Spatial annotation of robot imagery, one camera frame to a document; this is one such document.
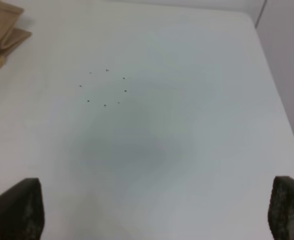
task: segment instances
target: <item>white wall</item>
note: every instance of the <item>white wall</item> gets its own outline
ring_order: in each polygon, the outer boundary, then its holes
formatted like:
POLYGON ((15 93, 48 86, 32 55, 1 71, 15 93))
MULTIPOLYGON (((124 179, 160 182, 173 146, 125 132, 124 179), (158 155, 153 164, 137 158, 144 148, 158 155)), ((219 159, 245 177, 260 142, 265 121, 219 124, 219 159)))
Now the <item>white wall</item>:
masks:
POLYGON ((269 0, 258 34, 294 132, 294 0, 269 0))
POLYGON ((264 0, 119 0, 131 3, 150 3, 175 5, 183 7, 197 7, 241 11, 248 13, 254 22, 258 19, 264 0))

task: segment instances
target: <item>table surface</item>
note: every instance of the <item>table surface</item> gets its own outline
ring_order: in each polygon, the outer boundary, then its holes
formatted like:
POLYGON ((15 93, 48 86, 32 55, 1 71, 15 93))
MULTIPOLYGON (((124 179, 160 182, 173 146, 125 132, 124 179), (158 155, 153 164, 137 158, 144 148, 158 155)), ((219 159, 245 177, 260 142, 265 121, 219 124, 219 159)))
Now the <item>table surface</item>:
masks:
POLYGON ((0 193, 40 178, 42 239, 272 239, 294 137, 245 14, 11 3, 33 36, 0 70, 0 193))

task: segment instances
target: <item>white table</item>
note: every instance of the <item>white table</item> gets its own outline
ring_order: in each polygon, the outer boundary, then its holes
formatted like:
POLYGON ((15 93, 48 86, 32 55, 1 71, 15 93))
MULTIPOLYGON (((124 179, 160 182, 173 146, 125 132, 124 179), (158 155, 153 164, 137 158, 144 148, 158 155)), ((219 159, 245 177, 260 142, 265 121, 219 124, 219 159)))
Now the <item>white table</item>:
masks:
POLYGON ((0 70, 0 193, 40 178, 42 239, 272 239, 294 137, 246 15, 11 3, 33 36, 0 70))

